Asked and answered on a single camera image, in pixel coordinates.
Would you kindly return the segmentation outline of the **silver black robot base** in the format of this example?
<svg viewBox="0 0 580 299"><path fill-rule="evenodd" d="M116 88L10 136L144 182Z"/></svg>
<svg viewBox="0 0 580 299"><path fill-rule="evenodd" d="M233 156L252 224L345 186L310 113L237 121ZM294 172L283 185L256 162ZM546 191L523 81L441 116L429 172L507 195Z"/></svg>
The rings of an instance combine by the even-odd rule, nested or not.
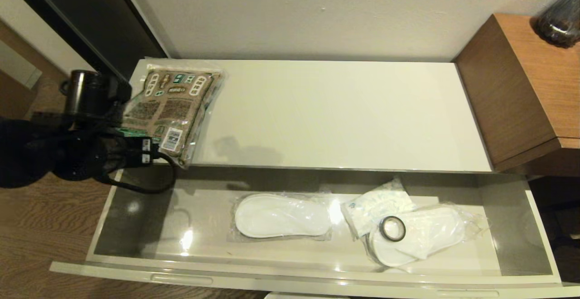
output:
<svg viewBox="0 0 580 299"><path fill-rule="evenodd" d="M263 299L352 299L341 295L302 294L288 292L270 292Z"/></svg>

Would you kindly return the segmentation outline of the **white slippers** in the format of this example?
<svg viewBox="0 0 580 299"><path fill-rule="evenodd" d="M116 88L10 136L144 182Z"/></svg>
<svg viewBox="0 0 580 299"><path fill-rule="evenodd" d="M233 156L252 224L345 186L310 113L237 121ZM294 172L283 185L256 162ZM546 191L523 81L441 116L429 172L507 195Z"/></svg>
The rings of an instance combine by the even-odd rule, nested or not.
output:
<svg viewBox="0 0 580 299"><path fill-rule="evenodd" d="M419 207L394 216L406 225L406 237L400 242L387 241L379 231L379 223L365 236L371 259L388 268L397 268L472 241L489 228L487 217L468 212L452 203Z"/></svg>
<svg viewBox="0 0 580 299"><path fill-rule="evenodd" d="M233 242L329 241L332 219L328 200L315 194L255 193L232 208Z"/></svg>

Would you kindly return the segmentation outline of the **black tape roll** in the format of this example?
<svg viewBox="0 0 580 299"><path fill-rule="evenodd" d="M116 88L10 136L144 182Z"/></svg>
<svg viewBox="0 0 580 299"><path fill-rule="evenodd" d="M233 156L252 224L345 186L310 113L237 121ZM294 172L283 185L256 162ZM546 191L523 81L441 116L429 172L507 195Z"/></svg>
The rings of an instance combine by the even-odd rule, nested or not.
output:
<svg viewBox="0 0 580 299"><path fill-rule="evenodd" d="M379 223L379 231L383 238L391 242L400 242L406 237L406 225L396 216L387 216Z"/></svg>

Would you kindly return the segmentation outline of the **dark door panel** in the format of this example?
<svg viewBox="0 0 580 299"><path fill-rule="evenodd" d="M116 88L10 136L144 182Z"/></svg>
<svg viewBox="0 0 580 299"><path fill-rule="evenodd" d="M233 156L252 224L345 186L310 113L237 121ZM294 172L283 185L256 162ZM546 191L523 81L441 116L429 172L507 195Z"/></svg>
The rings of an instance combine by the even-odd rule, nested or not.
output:
<svg viewBox="0 0 580 299"><path fill-rule="evenodd" d="M24 0L97 72L128 82L139 60L166 52L132 0Z"/></svg>

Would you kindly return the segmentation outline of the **brown packaged bag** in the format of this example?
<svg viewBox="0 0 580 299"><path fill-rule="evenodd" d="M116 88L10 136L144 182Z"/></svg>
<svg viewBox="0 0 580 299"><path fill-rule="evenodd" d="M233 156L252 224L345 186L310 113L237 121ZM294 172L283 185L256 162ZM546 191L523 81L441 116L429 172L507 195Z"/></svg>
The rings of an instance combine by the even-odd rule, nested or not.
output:
<svg viewBox="0 0 580 299"><path fill-rule="evenodd" d="M149 136L181 168L190 165L201 125L225 80L221 68L148 64L119 128Z"/></svg>

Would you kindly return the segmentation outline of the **grey cabinet drawer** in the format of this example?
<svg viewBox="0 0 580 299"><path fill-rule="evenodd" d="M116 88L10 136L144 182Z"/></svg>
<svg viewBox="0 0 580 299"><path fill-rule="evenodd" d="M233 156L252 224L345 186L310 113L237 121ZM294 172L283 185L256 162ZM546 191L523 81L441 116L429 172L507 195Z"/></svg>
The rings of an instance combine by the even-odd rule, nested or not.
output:
<svg viewBox="0 0 580 299"><path fill-rule="evenodd" d="M413 299L580 298L563 282L523 177L398 173L418 206L453 203L491 223L474 241L424 261L382 267L355 241L340 205L395 172L196 167L173 189L139 194L112 187L87 256L52 262L62 274L135 282L341 296ZM233 242L232 208L255 193L328 200L329 241Z"/></svg>

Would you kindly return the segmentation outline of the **brown wooden side table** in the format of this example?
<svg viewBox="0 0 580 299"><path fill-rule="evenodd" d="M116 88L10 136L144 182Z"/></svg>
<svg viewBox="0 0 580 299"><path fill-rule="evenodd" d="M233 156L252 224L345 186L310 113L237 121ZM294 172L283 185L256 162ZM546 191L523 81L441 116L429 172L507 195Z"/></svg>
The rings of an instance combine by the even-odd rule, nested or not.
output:
<svg viewBox="0 0 580 299"><path fill-rule="evenodd" d="M499 173L580 177L580 42L539 37L530 16L489 16L454 60Z"/></svg>

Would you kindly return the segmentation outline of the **grey glossy cabinet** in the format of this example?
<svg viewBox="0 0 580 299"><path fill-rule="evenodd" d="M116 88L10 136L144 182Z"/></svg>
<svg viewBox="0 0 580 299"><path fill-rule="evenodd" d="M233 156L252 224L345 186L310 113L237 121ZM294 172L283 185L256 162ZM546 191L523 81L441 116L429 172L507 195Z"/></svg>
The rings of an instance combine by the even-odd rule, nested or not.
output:
<svg viewBox="0 0 580 299"><path fill-rule="evenodd" d="M490 173L453 63L142 59L221 68L192 165Z"/></svg>

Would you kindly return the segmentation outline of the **white door frame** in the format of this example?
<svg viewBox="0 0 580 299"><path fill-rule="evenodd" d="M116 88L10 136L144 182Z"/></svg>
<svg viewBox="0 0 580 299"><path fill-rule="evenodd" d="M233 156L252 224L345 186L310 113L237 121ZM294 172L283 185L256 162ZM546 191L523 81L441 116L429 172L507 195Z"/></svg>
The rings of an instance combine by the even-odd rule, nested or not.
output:
<svg viewBox="0 0 580 299"><path fill-rule="evenodd" d="M92 67L25 0L0 0L0 115L62 111L74 69Z"/></svg>

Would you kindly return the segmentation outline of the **dark glass vase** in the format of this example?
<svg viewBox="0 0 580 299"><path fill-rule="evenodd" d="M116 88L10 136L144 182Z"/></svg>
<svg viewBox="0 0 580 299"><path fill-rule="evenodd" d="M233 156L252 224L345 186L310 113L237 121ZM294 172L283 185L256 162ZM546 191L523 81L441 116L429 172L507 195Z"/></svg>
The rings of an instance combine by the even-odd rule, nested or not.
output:
<svg viewBox="0 0 580 299"><path fill-rule="evenodd" d="M580 0L556 0L532 21L531 26L551 45L574 47L580 42Z"/></svg>

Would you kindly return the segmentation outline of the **patterned tissue pack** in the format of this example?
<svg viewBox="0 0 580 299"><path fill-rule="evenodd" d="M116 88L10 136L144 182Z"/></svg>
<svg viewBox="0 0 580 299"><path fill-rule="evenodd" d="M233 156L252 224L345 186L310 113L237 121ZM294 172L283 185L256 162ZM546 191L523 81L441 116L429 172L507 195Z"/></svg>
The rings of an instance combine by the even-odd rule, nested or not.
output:
<svg viewBox="0 0 580 299"><path fill-rule="evenodd" d="M414 204L398 176L340 205L340 211L355 240L370 233L383 217L411 212L416 208L418 206Z"/></svg>

